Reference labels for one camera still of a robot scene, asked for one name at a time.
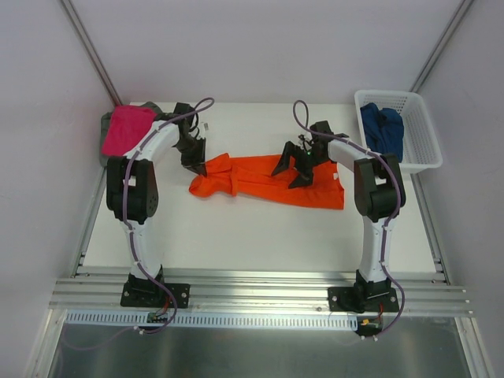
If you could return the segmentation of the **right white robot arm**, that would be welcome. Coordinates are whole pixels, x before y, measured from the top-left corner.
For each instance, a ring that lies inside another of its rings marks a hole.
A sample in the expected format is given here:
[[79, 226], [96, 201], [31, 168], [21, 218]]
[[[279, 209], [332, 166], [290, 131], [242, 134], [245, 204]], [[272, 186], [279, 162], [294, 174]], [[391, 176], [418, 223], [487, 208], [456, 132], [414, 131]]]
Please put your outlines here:
[[343, 165], [354, 174], [354, 204], [363, 220], [363, 251], [352, 287], [336, 288], [330, 298], [338, 308], [354, 313], [377, 311], [385, 298], [395, 294], [388, 269], [391, 233], [406, 203], [402, 174], [394, 154], [378, 154], [335, 134], [326, 120], [307, 128], [307, 147], [284, 145], [273, 169], [274, 176], [294, 165], [297, 176], [290, 189], [314, 184], [314, 168], [326, 162]]

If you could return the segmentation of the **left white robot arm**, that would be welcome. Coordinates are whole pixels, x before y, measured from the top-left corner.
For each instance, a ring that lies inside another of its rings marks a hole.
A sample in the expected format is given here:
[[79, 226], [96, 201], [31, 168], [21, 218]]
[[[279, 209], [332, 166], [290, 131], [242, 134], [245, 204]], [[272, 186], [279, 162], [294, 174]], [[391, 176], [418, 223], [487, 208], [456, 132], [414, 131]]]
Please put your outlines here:
[[153, 103], [118, 106], [109, 117], [102, 145], [106, 164], [106, 205], [123, 224], [132, 254], [125, 284], [126, 298], [140, 297], [148, 306], [167, 294], [162, 263], [149, 232], [158, 209], [155, 165], [175, 148], [180, 164], [205, 176], [206, 139], [199, 131], [199, 114], [213, 104], [205, 98], [195, 106], [178, 102], [165, 113]]

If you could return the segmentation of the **orange t shirt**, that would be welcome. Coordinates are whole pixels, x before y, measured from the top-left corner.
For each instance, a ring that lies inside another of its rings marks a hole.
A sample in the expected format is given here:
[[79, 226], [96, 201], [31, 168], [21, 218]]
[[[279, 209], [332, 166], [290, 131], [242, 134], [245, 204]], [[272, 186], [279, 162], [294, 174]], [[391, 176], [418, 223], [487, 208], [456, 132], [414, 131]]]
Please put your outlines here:
[[344, 209], [345, 191], [336, 164], [325, 162], [315, 167], [313, 183], [308, 187], [289, 188], [298, 172], [291, 166], [287, 171], [272, 176], [279, 159], [278, 154], [252, 157], [220, 154], [206, 162], [207, 174], [196, 176], [189, 192], [199, 198], [221, 192], [233, 197], [248, 195], [291, 206]]

